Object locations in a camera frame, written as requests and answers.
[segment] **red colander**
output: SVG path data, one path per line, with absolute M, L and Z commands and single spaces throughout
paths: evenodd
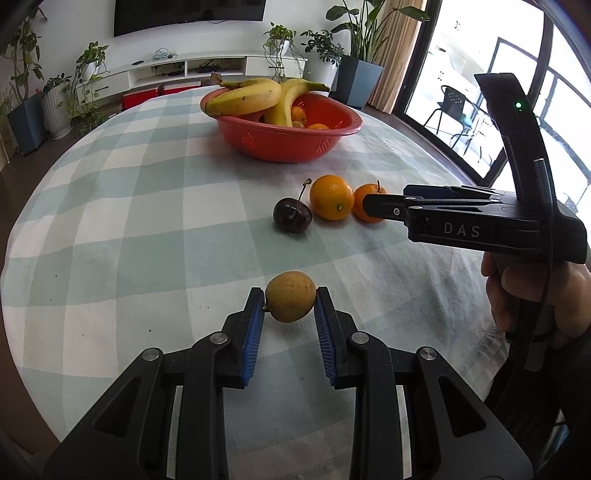
M 201 99 L 201 110 L 212 98 L 228 92 L 221 88 Z M 242 117 L 213 116 L 223 137 L 236 150 L 260 160 L 300 163 L 316 160 L 332 150 L 341 137 L 356 134 L 361 130 L 361 117 L 349 107 L 333 99 L 306 93 L 294 106 L 306 112 L 307 125 L 324 124 L 330 130 L 307 130 L 303 128 L 276 127 L 259 122 L 264 112 Z

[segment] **curtain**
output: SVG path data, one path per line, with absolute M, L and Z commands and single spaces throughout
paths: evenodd
M 402 7 L 424 10 L 426 4 L 427 0 L 388 0 L 384 12 Z M 388 41 L 380 49 L 377 62 L 384 67 L 384 71 L 369 98 L 369 104 L 382 112 L 392 113 L 420 26 L 420 22 L 399 13 L 390 15 L 384 24 L 384 35 Z

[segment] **dark gray planter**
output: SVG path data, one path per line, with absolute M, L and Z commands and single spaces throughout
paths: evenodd
M 38 149 L 47 137 L 38 93 L 10 112 L 8 121 L 23 155 Z
M 353 108 L 363 108 L 384 67 L 343 56 L 339 67 L 335 99 Z

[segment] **small brown fruit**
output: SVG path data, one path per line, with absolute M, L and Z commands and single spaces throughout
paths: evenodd
M 302 272 L 285 272 L 277 275 L 265 290 L 266 311 L 275 320 L 291 323 L 305 317 L 316 301 L 316 286 Z

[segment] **television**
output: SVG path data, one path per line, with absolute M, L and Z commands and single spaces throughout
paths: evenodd
M 127 33 L 201 20 L 260 22 L 266 0 L 116 0 L 115 37 Z

